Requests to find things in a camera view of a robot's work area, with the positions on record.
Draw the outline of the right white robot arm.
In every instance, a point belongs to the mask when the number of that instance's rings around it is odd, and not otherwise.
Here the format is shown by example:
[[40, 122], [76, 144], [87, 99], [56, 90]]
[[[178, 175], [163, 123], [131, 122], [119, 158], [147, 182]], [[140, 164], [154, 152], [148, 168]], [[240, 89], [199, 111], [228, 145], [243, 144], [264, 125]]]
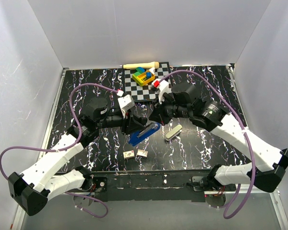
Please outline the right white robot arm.
[[264, 192], [273, 192], [283, 179], [288, 167], [288, 149], [278, 149], [252, 133], [216, 101], [204, 101], [196, 87], [187, 82], [170, 86], [166, 80], [154, 81], [156, 92], [151, 121], [168, 124], [173, 118], [187, 118], [193, 125], [222, 138], [246, 157], [253, 151], [254, 160], [244, 165], [213, 167], [203, 182], [212, 190], [228, 184], [250, 184]]

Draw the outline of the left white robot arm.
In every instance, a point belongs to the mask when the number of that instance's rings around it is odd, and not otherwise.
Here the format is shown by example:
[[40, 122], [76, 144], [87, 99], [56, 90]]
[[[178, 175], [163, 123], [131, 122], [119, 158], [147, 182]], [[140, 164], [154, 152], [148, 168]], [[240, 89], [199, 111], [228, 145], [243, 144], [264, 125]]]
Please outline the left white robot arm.
[[73, 123], [50, 152], [22, 173], [8, 177], [11, 197], [27, 215], [37, 214], [49, 200], [70, 190], [91, 190], [93, 176], [83, 166], [61, 176], [55, 174], [93, 142], [101, 128], [118, 127], [126, 135], [145, 130], [147, 118], [132, 113], [133, 99], [127, 95], [118, 101], [117, 107], [110, 108], [105, 98], [91, 99], [78, 117], [79, 126]]

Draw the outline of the blue stapler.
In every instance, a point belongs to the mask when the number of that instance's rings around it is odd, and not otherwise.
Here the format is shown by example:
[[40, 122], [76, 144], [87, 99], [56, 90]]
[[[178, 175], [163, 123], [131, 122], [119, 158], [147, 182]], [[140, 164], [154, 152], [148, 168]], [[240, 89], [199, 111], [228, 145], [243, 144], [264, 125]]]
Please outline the blue stapler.
[[155, 132], [157, 132], [160, 127], [161, 125], [159, 123], [151, 122], [144, 128], [144, 130], [132, 133], [130, 135], [128, 143], [134, 147]]

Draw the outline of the grey beige stapler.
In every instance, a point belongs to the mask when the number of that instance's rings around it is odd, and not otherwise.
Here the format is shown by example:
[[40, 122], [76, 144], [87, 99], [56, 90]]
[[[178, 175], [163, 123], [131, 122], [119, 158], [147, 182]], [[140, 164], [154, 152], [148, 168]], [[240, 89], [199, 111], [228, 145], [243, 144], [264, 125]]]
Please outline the grey beige stapler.
[[170, 141], [174, 137], [176, 137], [182, 131], [182, 125], [177, 125], [172, 128], [167, 134], [165, 134], [165, 140]]

